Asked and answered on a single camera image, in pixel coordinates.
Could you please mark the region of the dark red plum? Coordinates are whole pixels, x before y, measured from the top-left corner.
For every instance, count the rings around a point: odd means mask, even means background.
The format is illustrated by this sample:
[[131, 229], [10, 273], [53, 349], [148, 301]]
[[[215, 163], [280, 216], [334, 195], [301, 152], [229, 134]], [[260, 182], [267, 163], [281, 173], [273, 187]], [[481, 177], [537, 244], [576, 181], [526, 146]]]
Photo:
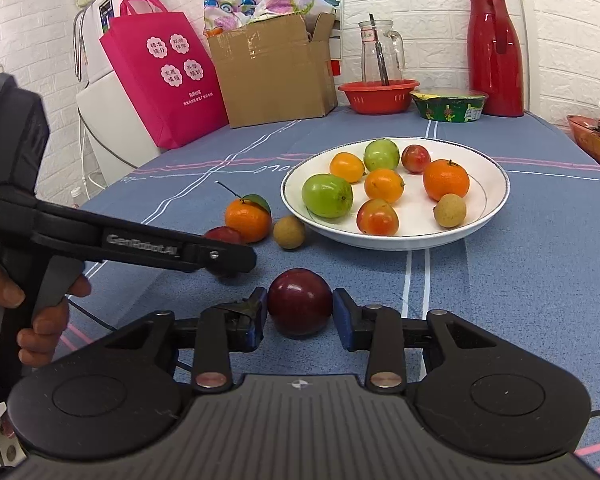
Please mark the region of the dark red plum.
[[209, 240], [219, 240], [220, 242], [243, 245], [245, 244], [242, 234], [229, 226], [217, 226], [204, 233], [204, 237]]
[[268, 289], [268, 314], [286, 337], [313, 336], [332, 316], [332, 290], [316, 273], [290, 269], [279, 274]]

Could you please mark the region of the red-green small apple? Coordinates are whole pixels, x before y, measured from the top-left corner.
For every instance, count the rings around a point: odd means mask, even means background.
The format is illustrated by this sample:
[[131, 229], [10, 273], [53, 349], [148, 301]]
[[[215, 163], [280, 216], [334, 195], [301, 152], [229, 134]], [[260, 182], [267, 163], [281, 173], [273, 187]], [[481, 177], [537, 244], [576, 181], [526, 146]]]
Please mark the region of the red-green small apple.
[[400, 222], [388, 202], [374, 198], [365, 202], [358, 210], [356, 225], [363, 234], [393, 236], [398, 232]]

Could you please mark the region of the tan longan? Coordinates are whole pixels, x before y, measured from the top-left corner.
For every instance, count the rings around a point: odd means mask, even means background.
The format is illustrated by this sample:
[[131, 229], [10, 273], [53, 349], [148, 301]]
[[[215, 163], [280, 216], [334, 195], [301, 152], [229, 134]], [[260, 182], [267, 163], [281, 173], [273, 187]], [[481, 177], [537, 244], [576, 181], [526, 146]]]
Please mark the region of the tan longan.
[[445, 229], [460, 226], [467, 214], [467, 207], [463, 197], [456, 194], [445, 194], [434, 206], [434, 218], [437, 224]]
[[280, 248], [295, 250], [306, 240], [306, 228], [296, 217], [286, 216], [275, 223], [273, 237]]

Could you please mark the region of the small orange citrus fruit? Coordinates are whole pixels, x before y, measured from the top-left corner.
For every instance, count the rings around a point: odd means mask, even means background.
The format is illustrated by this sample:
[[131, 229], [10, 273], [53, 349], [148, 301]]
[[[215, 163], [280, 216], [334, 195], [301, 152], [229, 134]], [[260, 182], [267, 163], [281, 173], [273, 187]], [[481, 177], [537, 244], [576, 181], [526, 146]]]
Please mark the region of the small orange citrus fruit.
[[394, 170], [376, 169], [365, 178], [364, 190], [370, 200], [384, 200], [394, 204], [404, 192], [404, 181]]

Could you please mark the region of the red peach-like fruit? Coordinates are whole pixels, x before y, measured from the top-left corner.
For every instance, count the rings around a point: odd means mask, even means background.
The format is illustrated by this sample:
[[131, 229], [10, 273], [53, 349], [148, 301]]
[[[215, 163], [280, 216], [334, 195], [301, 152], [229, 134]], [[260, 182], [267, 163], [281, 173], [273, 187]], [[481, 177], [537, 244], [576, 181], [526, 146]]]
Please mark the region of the red peach-like fruit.
[[422, 174], [431, 162], [426, 148], [419, 144], [411, 144], [404, 148], [401, 155], [403, 167], [410, 174]]

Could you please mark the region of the tangerine with stem and leaf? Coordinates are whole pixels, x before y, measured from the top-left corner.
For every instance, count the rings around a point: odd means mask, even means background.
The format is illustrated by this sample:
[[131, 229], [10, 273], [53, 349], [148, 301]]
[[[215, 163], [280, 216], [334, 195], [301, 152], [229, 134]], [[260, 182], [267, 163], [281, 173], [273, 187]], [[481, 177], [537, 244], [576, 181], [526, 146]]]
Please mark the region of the tangerine with stem and leaf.
[[272, 229], [272, 212], [266, 199], [254, 193], [238, 194], [220, 181], [216, 184], [234, 196], [224, 211], [225, 226], [237, 231], [247, 244], [265, 240]]

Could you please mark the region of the white appliance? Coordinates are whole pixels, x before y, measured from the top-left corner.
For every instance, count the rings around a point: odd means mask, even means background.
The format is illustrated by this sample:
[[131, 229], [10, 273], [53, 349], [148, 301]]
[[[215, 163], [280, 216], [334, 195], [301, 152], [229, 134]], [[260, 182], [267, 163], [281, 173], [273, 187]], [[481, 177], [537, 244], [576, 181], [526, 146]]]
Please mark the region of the white appliance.
[[120, 15], [122, 0], [93, 0], [76, 18], [74, 46], [85, 81], [76, 106], [108, 184], [119, 181], [160, 154], [120, 84], [104, 48], [102, 36]]

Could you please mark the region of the orange tangerine on plate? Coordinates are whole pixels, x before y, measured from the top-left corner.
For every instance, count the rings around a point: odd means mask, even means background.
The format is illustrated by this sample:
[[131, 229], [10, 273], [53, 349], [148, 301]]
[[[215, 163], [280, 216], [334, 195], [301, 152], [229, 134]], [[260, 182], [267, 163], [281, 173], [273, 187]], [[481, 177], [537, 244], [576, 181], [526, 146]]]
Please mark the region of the orange tangerine on plate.
[[467, 171], [451, 159], [437, 159], [422, 173], [422, 184], [428, 197], [438, 202], [446, 194], [467, 195], [470, 180]]

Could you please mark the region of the white round plate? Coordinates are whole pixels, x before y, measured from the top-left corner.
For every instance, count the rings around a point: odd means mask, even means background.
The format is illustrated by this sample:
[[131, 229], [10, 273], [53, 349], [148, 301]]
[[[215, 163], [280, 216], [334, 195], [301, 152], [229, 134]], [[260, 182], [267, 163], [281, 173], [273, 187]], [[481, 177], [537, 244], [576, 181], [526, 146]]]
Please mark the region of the white round plate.
[[416, 138], [331, 148], [280, 186], [287, 209], [317, 233], [383, 252], [461, 240], [500, 212], [509, 192], [505, 171], [485, 154]]

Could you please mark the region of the blue striped tablecloth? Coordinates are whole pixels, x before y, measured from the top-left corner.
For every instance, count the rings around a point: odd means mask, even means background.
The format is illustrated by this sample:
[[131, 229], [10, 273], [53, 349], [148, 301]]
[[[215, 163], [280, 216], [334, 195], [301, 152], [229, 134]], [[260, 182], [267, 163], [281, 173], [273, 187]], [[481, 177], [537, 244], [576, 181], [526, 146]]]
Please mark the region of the blue striped tablecloth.
[[322, 119], [224, 128], [161, 155], [87, 207], [203, 233], [222, 223], [235, 194], [257, 193], [282, 218], [279, 187], [300, 160], [389, 136], [453, 141], [489, 155], [509, 177], [506, 205], [464, 240], [418, 252], [374, 252], [315, 233], [294, 252], [266, 240], [256, 248], [257, 267], [228, 281], [206, 271], [99, 264], [88, 272], [91, 295], [72, 307], [59, 353], [153, 310], [192, 318], [305, 268], [359, 304], [383, 304], [408, 318], [448, 310], [569, 370], [585, 384], [594, 411], [579, 450], [600, 472], [600, 166], [540, 118], [440, 124], [414, 112], [362, 116], [338, 108]]

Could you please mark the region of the pink tote bag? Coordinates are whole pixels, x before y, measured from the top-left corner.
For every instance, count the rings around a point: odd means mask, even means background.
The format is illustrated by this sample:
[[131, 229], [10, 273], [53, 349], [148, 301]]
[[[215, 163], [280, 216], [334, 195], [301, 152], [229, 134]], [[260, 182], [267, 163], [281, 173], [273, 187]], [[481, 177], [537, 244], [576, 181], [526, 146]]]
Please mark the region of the pink tote bag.
[[121, 0], [100, 44], [157, 148], [172, 150], [228, 124], [212, 59], [182, 12]]

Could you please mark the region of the red plastic basket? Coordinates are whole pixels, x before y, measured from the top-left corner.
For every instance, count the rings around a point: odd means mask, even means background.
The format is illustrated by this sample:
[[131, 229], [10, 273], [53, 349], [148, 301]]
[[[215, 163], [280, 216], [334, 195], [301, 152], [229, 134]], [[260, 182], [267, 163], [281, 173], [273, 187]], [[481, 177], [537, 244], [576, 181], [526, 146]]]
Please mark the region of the red plastic basket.
[[347, 82], [340, 84], [355, 113], [362, 115], [391, 115], [403, 113], [411, 105], [411, 92], [417, 89], [417, 80], [393, 80], [390, 84], [379, 82]]

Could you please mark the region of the green foil bowl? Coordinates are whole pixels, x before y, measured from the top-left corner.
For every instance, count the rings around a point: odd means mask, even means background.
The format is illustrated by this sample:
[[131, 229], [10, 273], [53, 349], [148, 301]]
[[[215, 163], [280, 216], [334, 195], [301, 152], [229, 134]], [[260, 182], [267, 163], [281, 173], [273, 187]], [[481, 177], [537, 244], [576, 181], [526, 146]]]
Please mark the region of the green foil bowl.
[[476, 90], [416, 89], [411, 96], [422, 118], [433, 122], [476, 122], [488, 95]]

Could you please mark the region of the glass pitcher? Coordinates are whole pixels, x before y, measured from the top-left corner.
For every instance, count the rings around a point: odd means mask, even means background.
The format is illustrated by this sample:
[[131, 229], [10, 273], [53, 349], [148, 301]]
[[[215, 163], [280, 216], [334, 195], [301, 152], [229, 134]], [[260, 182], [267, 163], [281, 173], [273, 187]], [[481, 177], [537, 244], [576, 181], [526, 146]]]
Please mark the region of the glass pitcher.
[[358, 23], [362, 42], [362, 81], [366, 84], [394, 84], [405, 68], [404, 42], [393, 29], [393, 21], [378, 20], [373, 14]]

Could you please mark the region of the red thermos jug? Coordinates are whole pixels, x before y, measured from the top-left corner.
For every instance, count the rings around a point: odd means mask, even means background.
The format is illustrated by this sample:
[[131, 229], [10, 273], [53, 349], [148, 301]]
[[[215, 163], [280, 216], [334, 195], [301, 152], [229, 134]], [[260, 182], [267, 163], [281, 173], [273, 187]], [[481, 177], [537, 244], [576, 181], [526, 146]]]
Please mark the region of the red thermos jug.
[[469, 88], [488, 96], [483, 113], [522, 116], [521, 48], [505, 0], [470, 0], [467, 55]]

